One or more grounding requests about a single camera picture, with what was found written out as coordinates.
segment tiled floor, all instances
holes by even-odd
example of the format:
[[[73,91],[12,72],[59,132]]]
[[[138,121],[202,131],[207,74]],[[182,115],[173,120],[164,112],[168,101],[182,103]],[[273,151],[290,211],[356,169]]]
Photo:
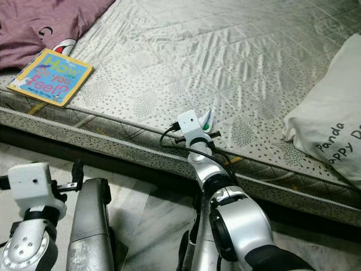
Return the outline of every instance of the tiled floor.
[[[49,163],[53,180],[71,180],[72,163],[0,143],[0,175],[18,164]],[[178,247],[192,219],[192,198],[158,189],[150,183],[85,166],[85,178],[107,178],[112,192],[109,220],[117,237],[118,270],[170,271],[178,263]],[[67,215],[59,221],[55,271],[65,270],[76,193],[68,194]],[[19,220],[10,191],[0,191],[0,242]],[[307,260],[319,271],[360,271],[361,245],[272,223],[278,246]]]

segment mattress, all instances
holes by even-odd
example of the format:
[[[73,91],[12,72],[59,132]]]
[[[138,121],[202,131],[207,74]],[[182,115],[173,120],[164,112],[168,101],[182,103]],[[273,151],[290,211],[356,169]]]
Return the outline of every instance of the mattress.
[[[70,104],[9,92],[15,73],[2,72],[0,124],[194,178],[159,137],[178,114],[212,109],[215,145],[248,192],[361,226],[359,191],[280,139],[283,117],[360,31],[356,0],[116,1],[71,53],[95,71]]]

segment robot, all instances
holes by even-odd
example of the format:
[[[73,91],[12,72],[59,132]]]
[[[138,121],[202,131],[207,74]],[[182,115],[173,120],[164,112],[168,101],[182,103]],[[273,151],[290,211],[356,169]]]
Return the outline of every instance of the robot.
[[[181,130],[185,147],[162,144],[170,131]],[[310,271],[307,262],[275,246],[267,216],[236,185],[234,172],[212,156],[212,138],[204,132],[194,110],[178,116],[160,138],[168,148],[189,151],[202,192],[196,219],[180,244],[178,271]],[[8,180],[24,221],[14,226],[0,256],[0,270],[51,270],[56,260],[56,223],[66,212],[66,195],[80,190],[68,249],[67,270],[113,271],[111,231],[107,204],[111,201],[105,179],[82,184],[81,166],[74,165],[73,182],[57,186],[44,163],[15,166]]]

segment white pillowcase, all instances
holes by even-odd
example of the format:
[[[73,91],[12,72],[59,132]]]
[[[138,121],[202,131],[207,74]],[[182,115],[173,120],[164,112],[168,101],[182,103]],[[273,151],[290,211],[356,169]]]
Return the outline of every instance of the white pillowcase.
[[[361,36],[334,56],[324,78],[284,118],[282,138],[361,189]]]

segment gray quilted mattress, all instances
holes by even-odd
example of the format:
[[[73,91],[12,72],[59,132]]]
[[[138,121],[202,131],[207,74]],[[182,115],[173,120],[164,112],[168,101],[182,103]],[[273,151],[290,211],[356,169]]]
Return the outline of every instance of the gray quilted mattress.
[[[158,140],[179,113],[212,109],[215,144],[251,194],[361,226],[359,191],[280,140],[283,117],[360,31],[357,0],[116,1],[71,54],[95,71],[70,104],[11,93],[3,72],[0,124],[194,177]]]

